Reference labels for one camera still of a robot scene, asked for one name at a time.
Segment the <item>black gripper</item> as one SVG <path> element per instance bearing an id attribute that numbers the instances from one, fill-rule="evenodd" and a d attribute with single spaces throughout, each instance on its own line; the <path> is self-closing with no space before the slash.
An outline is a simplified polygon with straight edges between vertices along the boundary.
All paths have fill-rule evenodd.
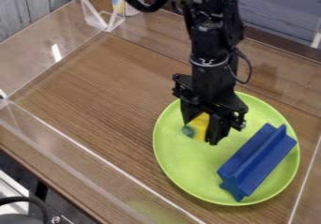
<path id="1" fill-rule="evenodd" d="M 187 124 L 204 112 L 210 115 L 206 141 L 216 145 L 230 129 L 244 128 L 248 107 L 234 92 L 238 61 L 219 63 L 191 60 L 191 75 L 175 73 L 172 94 L 180 99 L 183 122 Z"/>

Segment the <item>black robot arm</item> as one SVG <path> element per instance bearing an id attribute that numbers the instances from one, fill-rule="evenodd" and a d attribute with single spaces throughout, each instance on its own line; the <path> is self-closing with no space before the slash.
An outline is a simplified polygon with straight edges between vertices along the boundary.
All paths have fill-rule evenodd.
<path id="1" fill-rule="evenodd" d="M 155 0 L 148 11 L 167 0 Z M 240 130 L 248 107 L 234 92 L 238 60 L 244 57 L 236 45 L 243 40 L 238 0 L 182 0 L 182 14 L 190 36 L 191 73 L 172 76 L 172 94 L 180 99 L 183 123 L 203 114 L 208 117 L 203 141 L 215 145 L 232 129 Z"/>

